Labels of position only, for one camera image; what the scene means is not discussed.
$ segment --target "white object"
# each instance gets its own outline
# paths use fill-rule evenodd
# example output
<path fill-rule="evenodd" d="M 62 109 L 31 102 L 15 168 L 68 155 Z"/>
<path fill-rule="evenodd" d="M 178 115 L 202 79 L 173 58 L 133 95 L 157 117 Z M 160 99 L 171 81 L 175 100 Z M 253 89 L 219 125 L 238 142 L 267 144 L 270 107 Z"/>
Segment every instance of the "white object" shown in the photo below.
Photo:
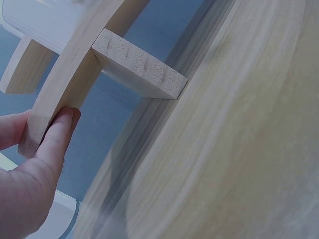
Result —
<path fill-rule="evenodd" d="M 0 0 L 12 29 L 60 54 L 95 0 Z"/>
<path fill-rule="evenodd" d="M 14 27 L 10 26 L 9 24 L 5 22 L 2 15 L 2 4 L 3 4 L 3 0 L 0 0 L 0 26 L 3 27 L 8 32 L 12 33 L 13 35 L 16 35 L 17 37 L 22 38 L 24 35 L 22 32 L 18 31 L 17 29 L 15 29 Z"/>

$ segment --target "blurred wooden surface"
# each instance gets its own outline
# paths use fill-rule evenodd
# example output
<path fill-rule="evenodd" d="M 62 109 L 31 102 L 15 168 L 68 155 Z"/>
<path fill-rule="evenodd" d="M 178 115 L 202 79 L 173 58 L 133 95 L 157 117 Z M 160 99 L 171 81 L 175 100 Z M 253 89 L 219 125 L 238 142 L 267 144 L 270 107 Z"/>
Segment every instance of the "blurred wooden surface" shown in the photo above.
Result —
<path fill-rule="evenodd" d="M 175 57 L 188 86 L 140 103 L 75 238 L 319 237 L 319 2 L 221 0 L 205 16 Z"/>

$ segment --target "curved wooden piece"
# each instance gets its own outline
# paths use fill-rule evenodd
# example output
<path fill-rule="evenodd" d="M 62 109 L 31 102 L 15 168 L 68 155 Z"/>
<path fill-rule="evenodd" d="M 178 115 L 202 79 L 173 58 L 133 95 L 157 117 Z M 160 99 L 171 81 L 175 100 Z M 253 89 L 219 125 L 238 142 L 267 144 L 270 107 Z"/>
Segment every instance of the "curved wooden piece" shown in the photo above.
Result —
<path fill-rule="evenodd" d="M 318 19 L 316 0 L 235 0 L 150 150 L 129 122 L 76 238 L 318 238 Z M 133 171 L 110 160 L 127 144 Z"/>
<path fill-rule="evenodd" d="M 5 94 L 33 93 L 52 56 L 53 51 L 25 35 L 5 69 L 0 90 Z"/>
<path fill-rule="evenodd" d="M 19 153 L 33 157 L 47 128 L 63 107 L 79 108 L 102 66 L 91 49 L 106 27 L 124 35 L 149 0 L 98 0 L 51 70 L 24 129 Z"/>

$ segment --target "wooden joint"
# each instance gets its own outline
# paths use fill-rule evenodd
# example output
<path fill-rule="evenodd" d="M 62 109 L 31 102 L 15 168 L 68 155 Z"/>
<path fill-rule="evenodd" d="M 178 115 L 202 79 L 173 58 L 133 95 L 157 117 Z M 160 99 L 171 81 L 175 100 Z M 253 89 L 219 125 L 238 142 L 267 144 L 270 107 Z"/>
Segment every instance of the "wooden joint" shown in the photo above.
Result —
<path fill-rule="evenodd" d="M 142 97 L 176 100 L 187 83 L 176 70 L 107 29 L 92 49 L 106 75 Z"/>

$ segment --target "wood grain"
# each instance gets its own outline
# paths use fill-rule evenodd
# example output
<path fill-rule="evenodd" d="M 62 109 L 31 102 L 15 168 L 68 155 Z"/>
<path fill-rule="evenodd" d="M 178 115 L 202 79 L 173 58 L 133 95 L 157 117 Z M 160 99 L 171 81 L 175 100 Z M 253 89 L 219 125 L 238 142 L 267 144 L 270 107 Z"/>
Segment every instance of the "wood grain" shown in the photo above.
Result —
<path fill-rule="evenodd" d="M 176 100 L 187 83 L 176 70 L 107 29 L 92 49 L 111 79 L 142 97 Z"/>
<path fill-rule="evenodd" d="M 0 81 L 5 94 L 33 93 L 53 52 L 25 35 L 14 51 Z"/>
<path fill-rule="evenodd" d="M 52 120 L 63 107 L 81 107 L 102 66 L 91 47 L 106 27 L 123 35 L 148 0 L 98 0 L 51 70 L 33 106 L 18 151 L 33 157 Z"/>
<path fill-rule="evenodd" d="M 134 114 L 76 238 L 318 238 L 318 19 L 316 0 L 235 0 L 151 145 Z"/>

